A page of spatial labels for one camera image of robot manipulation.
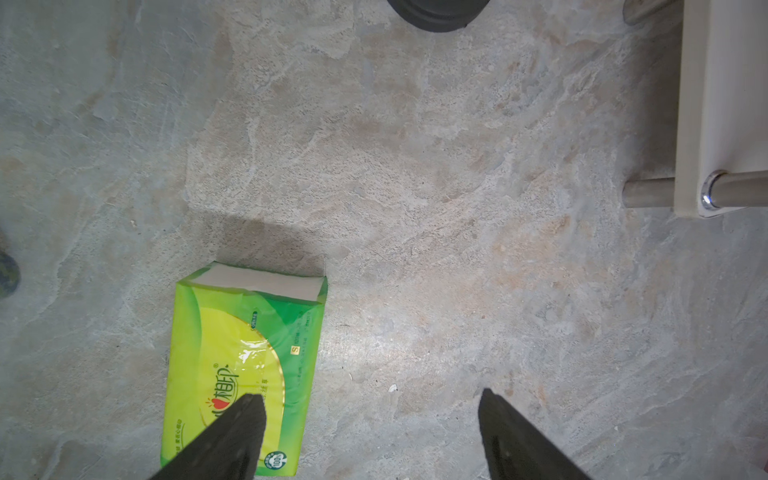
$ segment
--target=green tissue pack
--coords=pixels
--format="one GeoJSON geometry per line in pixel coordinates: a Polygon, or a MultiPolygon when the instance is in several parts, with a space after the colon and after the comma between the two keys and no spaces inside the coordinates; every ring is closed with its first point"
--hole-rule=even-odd
{"type": "Polygon", "coordinates": [[[256,474],[296,474],[328,281],[213,262],[176,285],[161,462],[244,393],[264,397],[256,474]]]}

